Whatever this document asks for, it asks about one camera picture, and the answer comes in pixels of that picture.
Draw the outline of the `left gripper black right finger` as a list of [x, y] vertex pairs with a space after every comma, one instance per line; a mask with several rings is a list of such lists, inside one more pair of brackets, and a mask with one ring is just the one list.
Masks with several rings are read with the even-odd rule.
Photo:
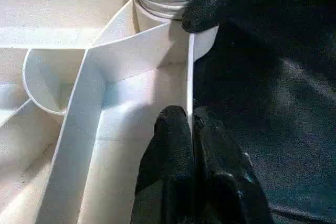
[[201, 223], [273, 223], [249, 156], [206, 106], [193, 115]]

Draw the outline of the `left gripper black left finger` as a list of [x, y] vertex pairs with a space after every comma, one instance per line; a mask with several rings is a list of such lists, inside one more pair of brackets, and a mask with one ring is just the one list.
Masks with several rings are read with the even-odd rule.
[[193, 223], [194, 153], [181, 106], [157, 116], [139, 165], [131, 223]]

